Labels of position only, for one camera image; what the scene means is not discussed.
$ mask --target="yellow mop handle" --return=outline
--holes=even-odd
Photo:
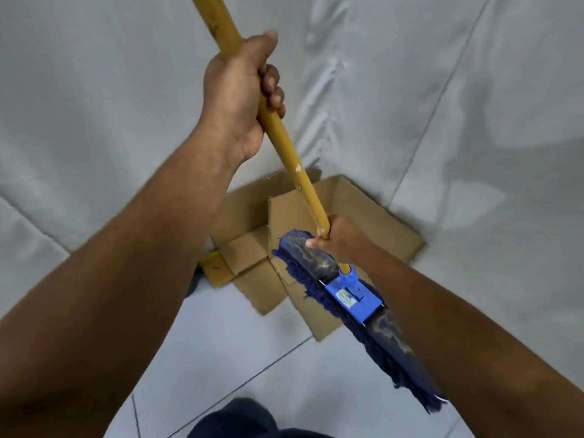
[[[217,42],[221,53],[227,58],[235,55],[242,43],[242,38],[223,0],[193,0],[193,2],[203,21],[207,24],[209,32]],[[304,195],[310,213],[317,223],[317,228],[322,236],[328,239],[331,223],[326,216],[325,209],[322,207],[308,175],[306,175],[282,120],[276,111],[268,110],[266,101],[267,98],[262,95],[258,108],[258,121],[272,141],[274,149],[296,188]],[[344,274],[351,271],[350,266],[343,263],[339,263],[339,268]]]

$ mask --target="fingernail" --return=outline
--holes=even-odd
[[[274,29],[268,29],[263,34],[265,36],[267,36],[268,38],[271,38],[273,40],[277,40],[278,39],[278,32],[276,32]]]

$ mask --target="dust mop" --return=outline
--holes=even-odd
[[[193,0],[201,17],[227,58],[242,43],[223,0]],[[316,221],[318,231],[327,238],[331,224],[320,203],[294,145],[277,112],[268,109],[266,98],[260,99],[258,121],[278,153],[280,160],[302,193]],[[394,385],[410,389],[428,412],[436,412],[444,398],[424,372],[421,363],[403,339],[390,311],[384,307],[376,290],[347,264],[337,263],[325,252],[306,247],[313,238],[308,232],[291,231],[284,235],[274,254],[287,264],[288,273],[345,326],[364,346],[369,356],[389,376]]]

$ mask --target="open cardboard box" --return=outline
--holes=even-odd
[[[314,188],[327,214],[352,218],[372,241],[401,260],[409,262],[424,245],[417,233],[367,197],[346,177],[327,178],[314,184]],[[314,337],[320,341],[341,325],[340,320],[315,300],[306,298],[304,287],[286,272],[286,264],[271,255],[272,249],[277,249],[282,235],[292,229],[316,234],[316,224],[302,194],[297,190],[270,198],[268,212],[270,263],[278,272],[290,300]],[[358,267],[356,270],[361,279],[370,282],[362,270]]]
[[[307,169],[312,182],[318,169]],[[268,199],[294,190],[284,171],[254,181],[228,194],[219,207],[211,238],[217,250],[201,260],[213,287],[233,284],[265,315],[280,304],[287,293],[268,261]]]

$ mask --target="blue plastic bracket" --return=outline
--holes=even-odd
[[[326,290],[359,324],[365,323],[383,305],[375,294],[361,284],[353,268],[347,275],[339,273],[339,276],[326,286]]]

